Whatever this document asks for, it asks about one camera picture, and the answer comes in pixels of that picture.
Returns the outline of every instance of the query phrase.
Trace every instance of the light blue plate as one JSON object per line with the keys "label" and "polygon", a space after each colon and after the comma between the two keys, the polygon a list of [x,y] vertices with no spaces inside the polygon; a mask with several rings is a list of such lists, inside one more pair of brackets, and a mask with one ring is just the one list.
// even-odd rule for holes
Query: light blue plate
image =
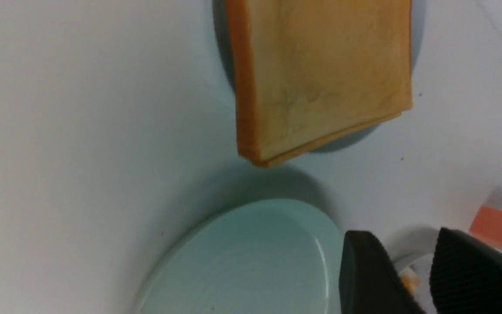
{"label": "light blue plate", "polygon": [[205,223],[143,286],[142,314],[340,313],[343,236],[320,210],[258,201]]}

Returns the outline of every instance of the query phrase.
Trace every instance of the slice of bread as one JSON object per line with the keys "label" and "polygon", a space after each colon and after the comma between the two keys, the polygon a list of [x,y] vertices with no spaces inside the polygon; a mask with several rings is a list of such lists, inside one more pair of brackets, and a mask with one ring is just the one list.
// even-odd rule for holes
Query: slice of bread
{"label": "slice of bread", "polygon": [[412,107],[411,0],[225,0],[237,149],[271,167]]}

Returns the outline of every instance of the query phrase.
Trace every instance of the orange cube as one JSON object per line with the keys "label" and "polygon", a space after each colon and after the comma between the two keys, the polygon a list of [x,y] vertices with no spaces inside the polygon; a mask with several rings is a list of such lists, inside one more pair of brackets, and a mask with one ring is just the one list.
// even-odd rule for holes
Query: orange cube
{"label": "orange cube", "polygon": [[502,250],[502,211],[487,206],[480,207],[470,233],[483,243]]}

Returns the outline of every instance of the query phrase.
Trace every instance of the textured black rubber pad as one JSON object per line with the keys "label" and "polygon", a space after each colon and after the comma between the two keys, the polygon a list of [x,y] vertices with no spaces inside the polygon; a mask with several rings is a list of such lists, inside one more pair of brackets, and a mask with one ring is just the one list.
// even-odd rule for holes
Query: textured black rubber pad
{"label": "textured black rubber pad", "polygon": [[430,287],[440,314],[502,314],[502,254],[461,231],[442,228]]}

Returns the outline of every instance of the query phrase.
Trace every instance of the small orange object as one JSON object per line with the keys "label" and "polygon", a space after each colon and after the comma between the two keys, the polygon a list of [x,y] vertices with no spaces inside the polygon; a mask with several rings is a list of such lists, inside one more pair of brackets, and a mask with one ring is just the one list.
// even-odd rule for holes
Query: small orange object
{"label": "small orange object", "polygon": [[480,207],[470,233],[483,243],[502,250],[502,211],[487,206]]}

